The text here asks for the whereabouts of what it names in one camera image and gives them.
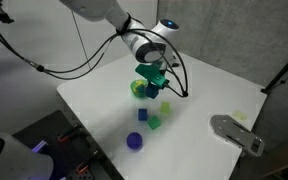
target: white wall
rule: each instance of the white wall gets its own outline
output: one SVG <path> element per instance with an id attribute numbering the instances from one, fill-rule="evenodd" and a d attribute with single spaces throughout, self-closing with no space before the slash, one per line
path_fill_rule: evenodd
<path id="1" fill-rule="evenodd" d="M 155 25 L 157 0 L 119 2 L 147 28 Z M 4 0 L 4 9 L 15 23 L 0 23 L 0 30 L 23 56 L 58 70 L 85 61 L 71 12 L 58 0 Z M 91 23 L 77 15 L 76 18 L 89 56 L 115 32 L 106 21 Z M 117 38 L 101 65 L 127 54 L 128 49 Z M 0 44 L 0 132 L 14 133 L 63 109 L 56 94 L 61 83 L 64 81 L 36 72 Z"/>

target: gray wall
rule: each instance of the gray wall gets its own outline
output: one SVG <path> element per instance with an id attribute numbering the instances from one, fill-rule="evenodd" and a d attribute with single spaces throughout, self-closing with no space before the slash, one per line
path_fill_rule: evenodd
<path id="1" fill-rule="evenodd" d="M 157 0 L 119 2 L 147 27 L 155 25 Z M 0 31 L 20 54 L 56 70 L 71 69 L 85 61 L 71 11 L 60 1 L 4 0 L 3 4 L 15 22 L 0 23 Z M 114 27 L 104 20 L 89 22 L 79 16 L 76 20 L 88 57 L 115 33 Z M 121 38 L 116 38 L 98 67 L 129 53 Z M 56 87 L 64 82 L 37 72 L 0 44 L 0 132 L 14 133 L 55 110 L 63 110 Z"/>
<path id="2" fill-rule="evenodd" d="M 179 24 L 183 53 L 266 86 L 288 61 L 288 0 L 159 0 Z M 256 133 L 272 150 L 288 140 L 288 83 L 272 92 Z"/>

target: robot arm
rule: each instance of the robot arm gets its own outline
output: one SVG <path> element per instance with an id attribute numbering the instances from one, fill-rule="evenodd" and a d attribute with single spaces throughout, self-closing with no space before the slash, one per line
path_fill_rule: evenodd
<path id="1" fill-rule="evenodd" d="M 100 21 L 106 19 L 117 31 L 128 29 L 146 29 L 143 24 L 132 19 L 118 4 L 116 0 L 60 0 L 69 9 L 89 21 Z M 178 31 L 178 26 L 169 20 L 161 20 L 152 31 L 172 40 Z M 145 33 L 164 56 L 173 59 L 173 51 L 158 36 Z M 140 63 L 151 63 L 162 59 L 161 54 L 144 37 L 137 34 L 126 33 L 122 36 L 125 44 L 131 50 L 137 61 Z"/>

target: yellow-green block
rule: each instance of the yellow-green block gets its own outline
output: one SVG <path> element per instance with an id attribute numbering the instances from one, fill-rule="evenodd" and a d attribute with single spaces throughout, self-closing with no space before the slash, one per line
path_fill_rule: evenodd
<path id="1" fill-rule="evenodd" d="M 151 117 L 148 121 L 147 121 L 148 125 L 151 127 L 152 130 L 158 128 L 159 126 L 161 126 L 161 120 L 156 117 L 153 116 Z"/>
<path id="2" fill-rule="evenodd" d="M 233 118 L 236 119 L 236 120 L 241 120 L 241 121 L 244 121 L 247 119 L 247 115 L 239 110 L 236 110 L 234 113 L 233 113 Z"/>
<path id="3" fill-rule="evenodd" d="M 162 102 L 160 112 L 169 114 L 171 112 L 170 103 Z"/>

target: green cube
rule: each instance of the green cube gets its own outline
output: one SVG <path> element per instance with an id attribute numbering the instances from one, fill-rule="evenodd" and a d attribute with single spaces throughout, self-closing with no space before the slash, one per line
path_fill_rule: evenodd
<path id="1" fill-rule="evenodd" d="M 147 121 L 148 125 L 151 127 L 152 130 L 158 128 L 159 126 L 161 126 L 161 120 L 156 117 L 153 116 L 151 117 L 148 121 Z"/>
<path id="2" fill-rule="evenodd" d="M 171 112 L 170 103 L 169 102 L 162 102 L 160 112 L 169 114 Z"/>

